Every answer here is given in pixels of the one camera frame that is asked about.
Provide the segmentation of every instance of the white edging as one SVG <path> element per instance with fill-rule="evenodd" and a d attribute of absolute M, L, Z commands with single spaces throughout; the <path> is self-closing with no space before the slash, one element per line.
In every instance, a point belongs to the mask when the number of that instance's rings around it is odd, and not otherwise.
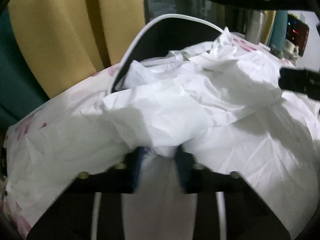
<path fill-rule="evenodd" d="M 227 217 L 226 205 L 224 202 L 224 193 L 216 192 L 216 197 L 219 214 L 220 240 L 227 240 Z"/>
<path fill-rule="evenodd" d="M 199 22 L 199 23 L 203 23 L 205 25 L 208 25 L 214 29 L 216 29 L 219 32 L 223 32 L 223 30 L 221 28 L 219 28 L 218 26 L 207 22 L 205 20 L 199 19 L 199 18 L 195 18 L 195 17 L 191 17 L 191 16 L 187 16 L 187 15 L 182 15 L 182 14 L 174 14 L 174 13 L 170 13 L 170 14 L 164 14 L 161 15 L 155 19 L 153 19 L 151 22 L 149 22 L 146 26 L 144 26 L 142 28 L 142 30 L 137 34 L 137 36 L 135 37 L 135 39 L 133 40 L 133 42 L 131 42 L 129 48 L 127 49 L 126 53 L 124 54 L 124 56 L 122 57 L 122 60 L 120 61 L 120 68 L 118 69 L 118 71 L 113 75 L 113 78 L 111 80 L 110 86 L 108 88 L 108 95 L 111 93 L 111 89 L 114 85 L 114 82 L 116 81 L 116 78 L 118 77 L 118 74 L 120 72 L 120 70 L 122 69 L 122 67 L 124 66 L 124 63 L 128 60 L 131 52 L 133 51 L 134 47 L 137 45 L 137 43 L 139 42 L 139 40 L 141 39 L 141 37 L 147 32 L 147 30 L 149 30 L 153 25 L 155 25 L 156 23 L 162 21 L 163 19 L 167 19 L 167 18 L 179 18 L 179 19 L 185 19 L 185 20 L 190 20 L 190 21 L 194 21 L 194 22 Z"/>
<path fill-rule="evenodd" d="M 99 211 L 102 193 L 96 192 L 94 194 L 93 208 L 92 208 L 92 222 L 91 222 L 91 240 L 97 240 Z"/>

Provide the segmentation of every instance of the teal fabric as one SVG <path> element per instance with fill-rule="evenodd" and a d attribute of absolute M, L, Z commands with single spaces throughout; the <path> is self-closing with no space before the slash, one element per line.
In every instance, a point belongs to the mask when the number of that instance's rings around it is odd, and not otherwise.
<path fill-rule="evenodd" d="M 274 26 L 275 26 L 275 23 L 273 23 L 273 25 L 272 25 L 271 32 L 270 32 L 270 35 L 269 35 L 269 39 L 268 39 L 267 44 L 266 44 L 267 46 L 270 46 L 270 40 L 271 40 L 271 37 L 272 37 L 273 27 Z"/>
<path fill-rule="evenodd" d="M 280 50 L 284 48 L 285 35 L 287 32 L 287 22 L 288 11 L 277 11 L 268 46 L 274 44 Z"/>
<path fill-rule="evenodd" d="M 0 16 L 0 129 L 6 130 L 47 100 L 21 54 L 5 9 Z"/>

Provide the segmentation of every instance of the screw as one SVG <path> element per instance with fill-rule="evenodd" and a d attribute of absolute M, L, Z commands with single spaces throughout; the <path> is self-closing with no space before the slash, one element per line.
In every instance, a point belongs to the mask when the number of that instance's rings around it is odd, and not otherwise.
<path fill-rule="evenodd" d="M 117 163 L 114 165 L 114 168 L 117 170 L 124 170 L 127 168 L 127 165 L 125 163 Z"/>
<path fill-rule="evenodd" d="M 85 172 L 85 171 L 81 171 L 78 175 L 79 179 L 87 179 L 89 178 L 89 173 Z"/>
<path fill-rule="evenodd" d="M 230 176 L 231 176 L 233 179 L 239 179 L 239 178 L 240 178 L 238 172 L 236 172 L 236 171 L 232 171 L 232 172 L 230 173 Z"/>
<path fill-rule="evenodd" d="M 200 164 L 200 163 L 195 163 L 195 164 L 193 164 L 193 168 L 195 170 L 203 170 L 204 166 L 202 164 Z"/>

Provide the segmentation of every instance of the white sheet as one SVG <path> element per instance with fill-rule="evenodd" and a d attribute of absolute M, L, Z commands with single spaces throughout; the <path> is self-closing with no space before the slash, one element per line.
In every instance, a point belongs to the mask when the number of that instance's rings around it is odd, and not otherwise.
<path fill-rule="evenodd" d="M 33 226 L 80 171 L 101 172 L 137 145 L 170 156 L 168 147 L 187 141 L 213 170 L 240 171 L 294 238 L 318 199 L 319 106 L 288 93 L 281 99 L 283 63 L 226 30 L 215 42 L 134 62 L 124 83 L 130 89 L 97 93 L 93 106 L 45 127 L 35 119 L 18 141 L 21 126 L 12 127 L 10 209 L 17 203 Z M 172 160 L 150 154 L 137 194 L 123 196 L 126 239 L 192 239 L 195 196 L 183 195 L 174 178 Z"/>

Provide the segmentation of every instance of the yellow curtain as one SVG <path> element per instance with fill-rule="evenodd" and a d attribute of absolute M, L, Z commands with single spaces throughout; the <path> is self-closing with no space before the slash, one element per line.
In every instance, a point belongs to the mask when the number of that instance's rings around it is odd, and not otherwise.
<path fill-rule="evenodd" d="M 263 44 L 267 44 L 268 42 L 273 27 L 273 22 L 275 21 L 276 11 L 265 11 L 265 14 L 266 21 L 260 38 L 260 42 Z"/>
<path fill-rule="evenodd" d="M 50 98 L 118 63 L 144 26 L 143 0 L 11 0 L 20 50 Z"/>
<path fill-rule="evenodd" d="M 214 15 L 214 22 L 216 22 L 219 27 L 224 28 L 226 26 L 226 7 L 224 5 L 212 3 L 210 11 L 211 15 Z"/>

